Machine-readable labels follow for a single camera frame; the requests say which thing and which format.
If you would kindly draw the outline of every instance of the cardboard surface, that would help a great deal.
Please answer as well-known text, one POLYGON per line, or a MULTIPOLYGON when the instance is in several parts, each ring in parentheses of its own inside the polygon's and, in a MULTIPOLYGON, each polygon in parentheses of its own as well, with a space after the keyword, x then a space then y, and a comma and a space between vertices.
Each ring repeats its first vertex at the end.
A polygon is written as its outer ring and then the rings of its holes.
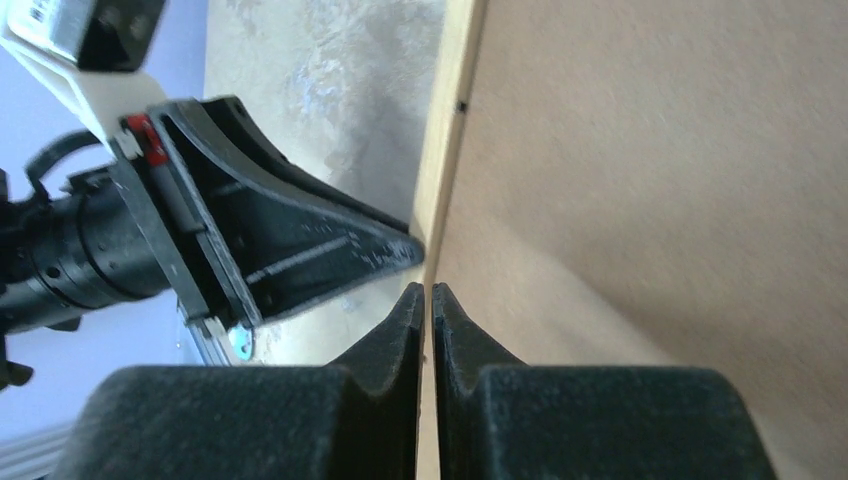
POLYGON ((437 281, 531 363, 687 364, 848 469, 848 8, 491 0, 437 281))

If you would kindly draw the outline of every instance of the red component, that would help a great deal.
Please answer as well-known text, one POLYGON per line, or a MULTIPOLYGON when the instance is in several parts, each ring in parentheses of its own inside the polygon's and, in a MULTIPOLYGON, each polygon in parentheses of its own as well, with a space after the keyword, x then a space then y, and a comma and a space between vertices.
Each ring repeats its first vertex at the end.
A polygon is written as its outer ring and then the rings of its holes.
POLYGON ((165 153, 165 147, 162 145, 162 139, 150 123, 150 117, 140 113, 127 117, 127 126, 136 135, 142 135, 147 140, 144 149, 144 158, 151 167, 158 167, 168 162, 168 155, 165 153))

